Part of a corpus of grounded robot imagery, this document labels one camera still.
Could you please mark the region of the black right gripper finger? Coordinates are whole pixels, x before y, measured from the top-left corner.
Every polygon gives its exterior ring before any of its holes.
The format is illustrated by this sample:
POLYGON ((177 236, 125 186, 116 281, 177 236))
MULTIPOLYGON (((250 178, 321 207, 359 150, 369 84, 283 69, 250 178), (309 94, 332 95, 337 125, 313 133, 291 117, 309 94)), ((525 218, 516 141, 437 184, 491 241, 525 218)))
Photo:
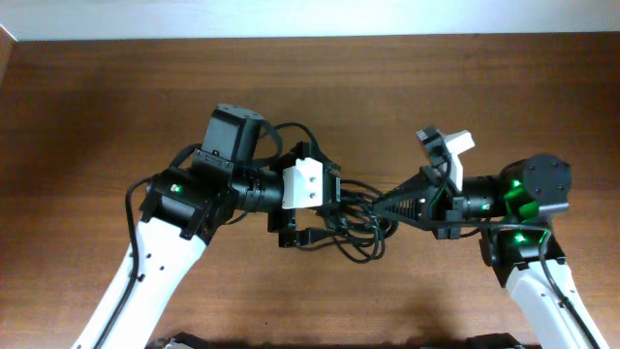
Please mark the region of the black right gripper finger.
POLYGON ((433 229, 433 226, 430 224, 423 210, 417 206, 375 206, 375 211, 378 215, 386 219, 410 225, 424 231, 431 231, 433 229))
POLYGON ((397 187, 386 192, 385 195, 375 200, 374 208, 387 208, 395 206, 401 202, 410 200, 425 199, 426 191, 429 188, 429 179, 423 173, 418 173, 397 187))

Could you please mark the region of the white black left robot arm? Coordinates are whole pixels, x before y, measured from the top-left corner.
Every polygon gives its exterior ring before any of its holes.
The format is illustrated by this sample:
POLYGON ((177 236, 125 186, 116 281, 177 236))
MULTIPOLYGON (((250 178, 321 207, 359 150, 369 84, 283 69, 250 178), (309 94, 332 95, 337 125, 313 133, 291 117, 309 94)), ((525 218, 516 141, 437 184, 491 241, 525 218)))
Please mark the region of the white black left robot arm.
POLYGON ((259 113, 220 104, 201 143, 143 180, 139 217, 128 219, 128 250, 76 348, 145 347, 181 280, 237 210, 266 213, 267 229, 283 247, 328 237, 326 230, 298 230, 295 212, 340 204, 339 167, 315 142, 257 159, 261 132, 282 144, 259 113))

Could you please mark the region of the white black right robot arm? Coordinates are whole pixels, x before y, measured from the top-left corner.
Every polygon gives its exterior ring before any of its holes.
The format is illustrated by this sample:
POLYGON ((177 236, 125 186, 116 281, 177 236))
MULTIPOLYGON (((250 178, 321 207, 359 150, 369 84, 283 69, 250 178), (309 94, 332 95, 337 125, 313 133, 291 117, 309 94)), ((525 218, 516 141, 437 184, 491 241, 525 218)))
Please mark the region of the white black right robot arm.
POLYGON ((569 208, 572 170, 538 154, 497 175, 463 177, 442 159, 386 193, 378 215, 431 232, 437 239, 480 235, 480 253, 524 314, 544 348, 605 348, 576 289, 552 219, 569 208))

